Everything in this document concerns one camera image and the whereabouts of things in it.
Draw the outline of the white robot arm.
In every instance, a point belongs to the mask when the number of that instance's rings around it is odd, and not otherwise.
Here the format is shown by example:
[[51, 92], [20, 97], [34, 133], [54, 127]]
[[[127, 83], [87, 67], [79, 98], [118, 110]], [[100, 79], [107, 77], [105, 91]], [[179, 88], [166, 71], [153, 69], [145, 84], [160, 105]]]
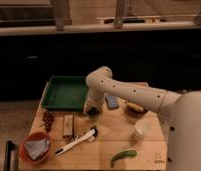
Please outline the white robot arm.
[[102, 112], [106, 93], [138, 104], [148, 111], [167, 116], [170, 130], [167, 146], [167, 171], [201, 171], [201, 91], [185, 94], [140, 86], [112, 78], [107, 66], [85, 78], [88, 94], [83, 111]]

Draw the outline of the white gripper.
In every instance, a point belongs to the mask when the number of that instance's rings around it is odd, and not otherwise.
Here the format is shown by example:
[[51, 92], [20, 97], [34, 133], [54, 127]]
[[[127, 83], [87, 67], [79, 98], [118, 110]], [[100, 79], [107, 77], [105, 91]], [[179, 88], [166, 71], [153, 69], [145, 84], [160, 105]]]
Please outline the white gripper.
[[104, 103], [104, 98], [105, 98], [105, 93], [104, 92], [89, 89], [88, 93], [87, 93], [87, 96], [86, 96], [85, 103], [84, 103], [83, 112], [86, 114], [86, 112], [90, 108], [95, 107], [101, 113], [102, 112], [102, 106], [103, 106], [103, 103]]

